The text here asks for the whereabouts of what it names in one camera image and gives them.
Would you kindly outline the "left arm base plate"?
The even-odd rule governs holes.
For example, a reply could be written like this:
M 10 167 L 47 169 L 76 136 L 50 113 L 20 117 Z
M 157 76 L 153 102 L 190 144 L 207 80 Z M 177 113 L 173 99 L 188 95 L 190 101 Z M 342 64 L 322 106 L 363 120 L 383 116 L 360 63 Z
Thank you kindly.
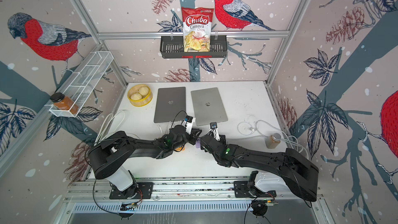
M 120 191 L 116 186 L 112 185 L 109 198 L 111 200 L 150 199 L 153 192 L 153 186 L 154 183 L 152 182 L 138 182 L 134 183 L 125 191 Z

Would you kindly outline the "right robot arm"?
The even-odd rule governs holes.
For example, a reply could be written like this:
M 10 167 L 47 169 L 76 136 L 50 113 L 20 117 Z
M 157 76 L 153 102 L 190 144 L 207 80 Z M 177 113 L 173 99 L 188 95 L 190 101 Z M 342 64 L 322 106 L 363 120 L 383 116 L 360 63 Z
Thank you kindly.
M 319 169 L 298 151 L 287 148 L 284 152 L 263 152 L 225 144 L 211 135 L 201 137 L 201 147 L 223 167 L 252 168 L 282 178 L 297 197 L 317 200 Z

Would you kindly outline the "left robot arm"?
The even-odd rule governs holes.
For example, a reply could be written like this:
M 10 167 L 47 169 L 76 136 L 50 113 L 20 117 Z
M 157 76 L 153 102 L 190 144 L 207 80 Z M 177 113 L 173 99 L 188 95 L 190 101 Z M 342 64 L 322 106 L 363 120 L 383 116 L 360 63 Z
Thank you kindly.
M 128 136 L 118 131 L 88 151 L 88 159 L 96 179 L 106 179 L 123 194 L 135 195 L 137 183 L 130 171 L 123 167 L 129 158 L 164 159 L 187 143 L 194 145 L 201 129 L 187 131 L 183 125 L 171 128 L 168 134 L 149 141 Z

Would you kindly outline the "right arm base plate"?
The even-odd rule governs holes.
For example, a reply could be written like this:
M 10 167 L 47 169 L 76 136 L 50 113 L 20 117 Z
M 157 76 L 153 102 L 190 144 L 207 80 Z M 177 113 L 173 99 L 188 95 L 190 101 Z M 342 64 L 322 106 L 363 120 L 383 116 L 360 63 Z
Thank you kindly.
M 235 198 L 276 198 L 275 190 L 263 192 L 255 186 L 249 186 L 247 181 L 234 181 L 233 190 Z

